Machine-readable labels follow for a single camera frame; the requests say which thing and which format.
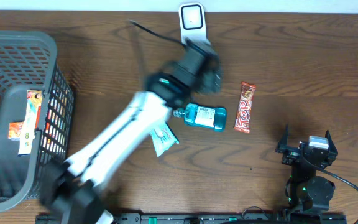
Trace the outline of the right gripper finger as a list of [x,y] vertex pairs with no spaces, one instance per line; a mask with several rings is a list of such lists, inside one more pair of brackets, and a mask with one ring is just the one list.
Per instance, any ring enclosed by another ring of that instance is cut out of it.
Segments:
[[288,125],[285,126],[284,134],[279,140],[275,152],[277,153],[288,153],[290,152],[290,146],[288,145],[289,130]]
[[329,130],[326,131],[326,139],[328,140],[328,145],[329,145],[327,163],[328,165],[331,165],[336,160],[336,157],[338,156],[338,151],[333,143]]

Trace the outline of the red Top chocolate bar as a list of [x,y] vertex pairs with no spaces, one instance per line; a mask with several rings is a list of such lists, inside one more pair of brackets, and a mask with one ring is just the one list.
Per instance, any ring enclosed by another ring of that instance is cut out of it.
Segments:
[[234,130],[242,133],[250,133],[250,114],[252,109],[252,100],[256,86],[247,82],[241,83],[241,94],[237,108]]

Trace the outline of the blue mouthwash bottle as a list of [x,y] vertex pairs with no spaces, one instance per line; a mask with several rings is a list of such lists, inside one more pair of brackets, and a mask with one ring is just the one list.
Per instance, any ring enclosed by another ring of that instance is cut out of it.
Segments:
[[188,103],[186,108],[175,109],[173,116],[182,118],[188,126],[223,132],[226,127],[227,110],[222,107],[213,108]]

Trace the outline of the teal wet wipes pack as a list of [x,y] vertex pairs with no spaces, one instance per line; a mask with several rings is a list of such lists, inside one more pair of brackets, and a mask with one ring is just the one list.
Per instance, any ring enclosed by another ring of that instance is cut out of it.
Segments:
[[169,150],[174,144],[179,144],[179,140],[174,135],[167,123],[158,125],[150,132],[157,157]]

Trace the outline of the yellow snack bag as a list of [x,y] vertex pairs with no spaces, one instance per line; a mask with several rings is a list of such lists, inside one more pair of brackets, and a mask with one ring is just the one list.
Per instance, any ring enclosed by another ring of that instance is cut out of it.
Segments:
[[27,106],[20,134],[18,156],[28,155],[31,153],[32,143],[35,139],[34,131],[37,129],[39,122],[42,100],[42,90],[27,90]]

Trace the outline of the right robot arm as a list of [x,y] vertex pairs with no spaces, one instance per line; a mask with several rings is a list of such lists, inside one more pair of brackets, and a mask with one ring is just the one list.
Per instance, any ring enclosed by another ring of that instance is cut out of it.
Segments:
[[317,176],[318,169],[330,166],[338,155],[329,131],[325,137],[310,136],[298,147],[288,144],[289,131],[284,134],[275,149],[282,155],[282,164],[291,166],[291,176],[285,186],[285,195],[289,200],[286,216],[292,213],[319,215],[329,210],[335,184],[328,179]]

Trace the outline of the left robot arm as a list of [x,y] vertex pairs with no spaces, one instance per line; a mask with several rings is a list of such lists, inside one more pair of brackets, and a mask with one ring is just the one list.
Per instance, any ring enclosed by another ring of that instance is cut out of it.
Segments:
[[150,75],[144,90],[87,146],[63,162],[47,163],[40,180],[40,203],[60,223],[113,223],[101,192],[149,133],[199,91],[204,76],[218,65],[209,41],[187,39],[185,54],[174,62],[171,73]]

